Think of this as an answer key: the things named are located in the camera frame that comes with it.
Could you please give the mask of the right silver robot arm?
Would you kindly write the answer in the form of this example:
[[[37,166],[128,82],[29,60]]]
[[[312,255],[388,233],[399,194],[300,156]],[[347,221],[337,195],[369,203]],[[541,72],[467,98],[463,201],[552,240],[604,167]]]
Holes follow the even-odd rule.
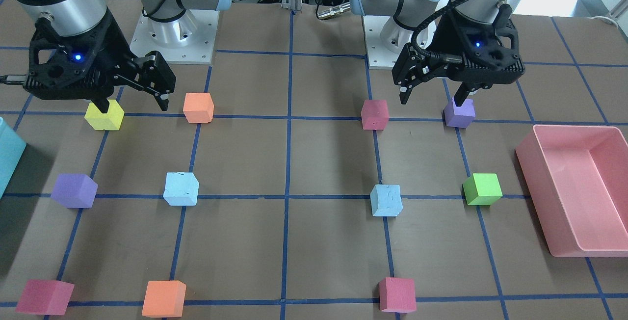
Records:
[[[101,113],[116,86],[150,94],[169,106],[176,76],[158,50],[134,54],[105,0],[16,0],[34,21],[29,65],[2,76],[41,100],[89,100]],[[162,47],[187,45],[200,30],[193,10],[224,11],[232,0],[141,0],[151,35]]]

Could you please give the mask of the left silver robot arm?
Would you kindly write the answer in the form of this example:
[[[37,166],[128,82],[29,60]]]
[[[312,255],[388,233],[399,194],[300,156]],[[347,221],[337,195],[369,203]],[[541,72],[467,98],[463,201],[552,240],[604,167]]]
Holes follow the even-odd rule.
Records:
[[[392,68],[394,84],[405,105],[411,92],[435,77],[460,82],[454,102],[461,106],[469,94],[494,84],[517,81],[525,67],[517,29],[511,20],[520,0],[350,0],[352,13],[388,16],[398,57]]]

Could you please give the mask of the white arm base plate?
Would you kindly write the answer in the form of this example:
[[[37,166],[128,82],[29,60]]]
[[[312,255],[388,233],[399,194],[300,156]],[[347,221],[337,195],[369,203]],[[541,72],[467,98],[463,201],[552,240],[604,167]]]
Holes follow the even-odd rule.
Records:
[[[413,31],[400,27],[389,16],[363,16],[363,26],[369,67],[391,70]]]
[[[211,65],[219,15],[219,11],[187,10],[169,23],[141,16],[130,49],[136,55],[158,51],[170,64]]]

